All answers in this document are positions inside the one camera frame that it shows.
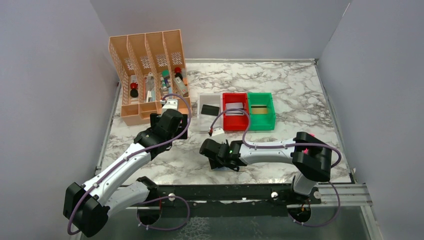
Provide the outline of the white credit card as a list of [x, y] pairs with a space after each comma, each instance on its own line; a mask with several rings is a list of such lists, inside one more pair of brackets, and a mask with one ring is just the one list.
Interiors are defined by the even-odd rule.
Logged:
[[243, 116], [244, 113], [240, 110], [245, 110], [245, 105], [243, 102], [232, 102], [232, 103], [226, 103], [225, 109], [227, 112], [225, 113], [226, 116]]

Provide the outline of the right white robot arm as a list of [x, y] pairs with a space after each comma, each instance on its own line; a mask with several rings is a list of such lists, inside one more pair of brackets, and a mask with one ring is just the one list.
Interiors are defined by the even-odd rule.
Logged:
[[292, 164], [298, 172], [291, 188], [301, 196], [309, 196], [317, 183], [331, 178], [333, 149], [306, 132], [297, 132], [293, 139], [274, 142], [218, 142], [208, 138], [199, 153], [208, 158], [211, 169], [225, 167], [236, 172], [241, 167], [259, 163]]

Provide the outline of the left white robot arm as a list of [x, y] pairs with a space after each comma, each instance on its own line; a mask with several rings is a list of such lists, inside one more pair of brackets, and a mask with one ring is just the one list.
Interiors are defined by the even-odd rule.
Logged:
[[187, 137], [191, 114], [166, 109], [153, 116], [149, 128], [139, 132], [124, 153], [104, 171], [79, 185], [70, 184], [65, 191], [63, 215], [68, 219], [67, 233], [96, 235], [109, 217], [138, 203], [159, 200], [158, 186], [148, 177], [121, 188], [136, 172], [159, 154], [171, 149], [172, 143]]

